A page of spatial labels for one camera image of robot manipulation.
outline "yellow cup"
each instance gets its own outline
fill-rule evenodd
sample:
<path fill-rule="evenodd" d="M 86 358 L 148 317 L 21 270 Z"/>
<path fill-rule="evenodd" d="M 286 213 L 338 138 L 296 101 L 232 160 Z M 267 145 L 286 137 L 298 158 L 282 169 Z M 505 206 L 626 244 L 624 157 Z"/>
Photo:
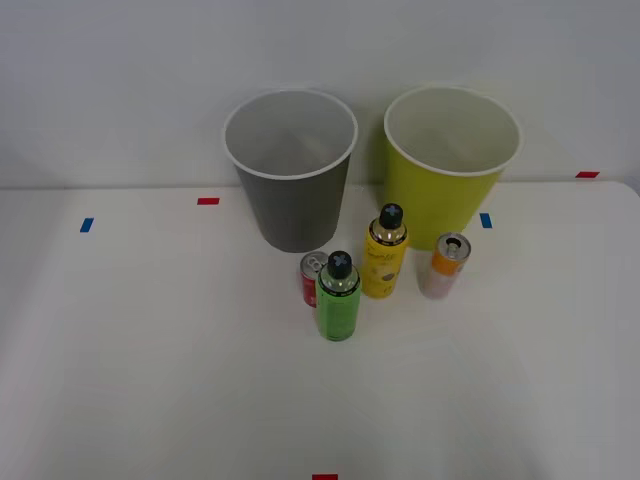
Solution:
<path fill-rule="evenodd" d="M 404 210 L 410 245 L 432 250 L 460 232 L 522 149 L 513 115 L 495 100 L 459 87 L 422 87 L 384 116 L 385 203 Z"/>

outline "spray can cap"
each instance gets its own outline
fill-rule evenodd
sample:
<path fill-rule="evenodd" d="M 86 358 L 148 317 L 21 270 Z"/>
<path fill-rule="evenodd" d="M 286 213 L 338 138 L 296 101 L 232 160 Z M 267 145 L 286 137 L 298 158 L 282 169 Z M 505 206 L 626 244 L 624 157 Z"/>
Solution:
<path fill-rule="evenodd" d="M 397 203 L 387 203 L 380 211 L 380 225 L 387 230 L 395 230 L 402 226 L 402 207 Z"/>
<path fill-rule="evenodd" d="M 329 263 L 327 264 L 329 275 L 336 280 L 342 280 L 351 275 L 353 265 L 351 263 L 351 256 L 347 252 L 342 250 L 336 250 L 329 255 Z"/>

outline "spray can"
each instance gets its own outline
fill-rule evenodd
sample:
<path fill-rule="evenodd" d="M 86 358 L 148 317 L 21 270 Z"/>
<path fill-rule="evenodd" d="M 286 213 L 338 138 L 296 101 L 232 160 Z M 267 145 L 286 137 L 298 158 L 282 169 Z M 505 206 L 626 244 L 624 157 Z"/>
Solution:
<path fill-rule="evenodd" d="M 471 244 L 464 235 L 441 235 L 431 257 L 431 268 L 420 285 L 422 294 L 433 299 L 446 297 L 470 254 Z"/>
<path fill-rule="evenodd" d="M 360 305 L 360 275 L 347 252 L 329 255 L 316 281 L 316 322 L 327 340 L 340 341 L 353 335 Z"/>
<path fill-rule="evenodd" d="M 402 208 L 387 203 L 369 224 L 362 266 L 362 291 L 372 298 L 391 295 L 409 244 Z"/>

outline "cup rim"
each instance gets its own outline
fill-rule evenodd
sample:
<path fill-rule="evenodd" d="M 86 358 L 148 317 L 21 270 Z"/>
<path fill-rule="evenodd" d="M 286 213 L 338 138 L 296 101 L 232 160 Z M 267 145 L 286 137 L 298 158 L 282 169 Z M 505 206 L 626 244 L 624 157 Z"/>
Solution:
<path fill-rule="evenodd" d="M 441 168 L 433 167 L 431 165 L 427 165 L 427 164 L 417 160 L 412 155 L 409 155 L 409 153 L 407 153 L 406 150 L 404 150 L 402 147 L 400 147 L 400 145 L 398 145 L 398 143 L 394 140 L 393 136 L 391 135 L 391 133 L 389 131 L 389 116 L 390 116 L 391 112 L 393 111 L 393 109 L 395 108 L 395 106 L 399 102 L 401 102 L 402 100 L 404 100 L 407 97 L 410 97 L 410 96 L 415 95 L 417 93 L 423 92 L 425 90 L 458 90 L 458 91 L 466 92 L 466 93 L 469 93 L 469 94 L 471 94 L 471 95 L 473 95 L 475 97 L 481 98 L 483 100 L 487 100 L 488 102 L 493 103 L 496 107 L 498 107 L 501 110 L 503 110 L 509 116 L 509 118 L 511 119 L 513 124 L 515 125 L 516 132 L 518 133 L 518 146 L 516 147 L 516 149 L 513 152 L 513 154 L 507 160 L 502 162 L 501 164 L 499 164 L 499 165 L 497 165 L 495 167 L 489 168 L 487 170 L 480 170 L 480 171 L 477 171 L 477 172 L 455 172 L 455 171 L 451 171 L 451 170 L 444 170 L 444 169 L 441 169 Z M 511 110 L 509 110 L 503 103 L 495 100 L 492 97 L 489 97 L 488 95 L 484 95 L 484 94 L 478 92 L 477 90 L 473 90 L 472 88 L 463 87 L 463 86 L 459 86 L 459 85 L 430 84 L 430 85 L 423 85 L 423 86 L 411 89 L 411 90 L 403 93 L 402 95 L 397 97 L 393 102 L 391 102 L 391 104 L 387 107 L 387 110 L 384 112 L 384 133 L 385 133 L 385 136 L 387 137 L 387 140 L 389 141 L 389 143 L 391 143 L 393 148 L 395 148 L 398 152 L 400 152 L 400 154 L 404 158 L 409 160 L 411 163 L 413 163 L 416 166 L 418 166 L 420 168 L 423 168 L 425 170 L 430 170 L 432 172 L 440 173 L 442 175 L 448 175 L 448 176 L 451 176 L 451 177 L 482 177 L 482 176 L 485 176 L 485 175 L 489 175 L 491 173 L 500 172 L 500 171 L 504 170 L 505 167 L 514 158 L 516 158 L 516 157 L 518 157 L 520 155 L 520 153 L 522 152 L 522 148 L 524 147 L 524 136 L 523 136 L 523 133 L 522 133 L 522 127 L 520 126 L 520 123 L 516 119 L 515 115 L 513 115 Z"/>
<path fill-rule="evenodd" d="M 279 95 L 282 93 L 293 93 L 293 92 L 301 92 L 301 93 L 306 93 L 309 95 L 316 95 L 319 97 L 323 97 L 327 100 L 332 101 L 333 103 L 335 103 L 336 105 L 338 105 L 340 108 L 342 108 L 342 110 L 344 110 L 347 115 L 349 116 L 349 118 L 351 119 L 351 122 L 353 124 L 353 138 L 351 139 L 351 144 L 347 147 L 347 149 L 344 151 L 344 153 L 338 157 L 337 160 L 331 162 L 329 165 L 326 165 L 324 167 L 322 167 L 319 170 L 314 170 L 312 172 L 308 172 L 308 173 L 301 173 L 298 175 L 273 175 L 270 173 L 264 173 L 264 172 L 260 172 L 258 170 L 254 170 L 253 168 L 249 168 L 246 165 L 242 164 L 240 161 L 238 161 L 235 156 L 233 156 L 233 154 L 231 153 L 231 151 L 229 150 L 229 146 L 227 145 L 227 129 L 229 128 L 229 124 L 231 123 L 231 120 L 233 120 L 233 117 L 235 117 L 235 115 L 245 106 L 247 106 L 248 104 L 259 100 L 263 97 L 268 97 L 270 95 Z M 349 158 L 349 156 L 351 155 L 351 153 L 353 152 L 353 149 L 356 145 L 358 141 L 358 121 L 356 120 L 356 116 L 354 115 L 354 113 L 351 111 L 351 108 L 349 108 L 349 106 L 343 102 L 342 100 L 338 99 L 337 97 L 334 97 L 333 95 L 329 94 L 329 93 L 325 93 L 325 92 L 321 92 L 319 90 L 314 90 L 314 89 L 309 89 L 309 88 L 278 88 L 278 89 L 272 89 L 272 90 L 268 90 L 266 92 L 262 92 L 259 93 L 258 95 L 254 95 L 252 97 L 250 97 L 249 99 L 245 100 L 244 102 L 241 102 L 236 108 L 233 109 L 233 111 L 227 116 L 227 119 L 224 121 L 224 126 L 222 127 L 222 144 L 224 145 L 224 151 L 227 155 L 227 157 L 229 157 L 231 159 L 231 161 L 233 162 L 233 164 L 237 167 L 240 168 L 242 170 L 244 170 L 247 173 L 250 173 L 251 175 L 257 176 L 257 177 L 261 177 L 261 178 L 266 178 L 269 180 L 303 180 L 305 178 L 311 178 L 311 177 L 316 177 L 318 175 L 321 175 L 325 172 L 328 172 L 329 170 L 337 167 L 338 165 L 340 165 L 342 162 L 344 162 L 347 158 Z"/>

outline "paper cup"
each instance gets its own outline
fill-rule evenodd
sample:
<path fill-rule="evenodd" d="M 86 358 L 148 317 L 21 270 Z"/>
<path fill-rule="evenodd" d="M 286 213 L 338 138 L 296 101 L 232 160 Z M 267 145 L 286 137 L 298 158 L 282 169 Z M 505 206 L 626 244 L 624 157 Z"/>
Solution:
<path fill-rule="evenodd" d="M 229 116 L 225 149 L 267 242 L 307 252 L 333 237 L 357 137 L 349 107 L 311 90 L 269 92 Z"/>
<path fill-rule="evenodd" d="M 522 133 L 495 100 L 457 87 L 423 87 L 398 97 L 384 117 L 385 203 L 404 210 L 410 245 L 432 250 L 462 231 L 509 161 Z"/>

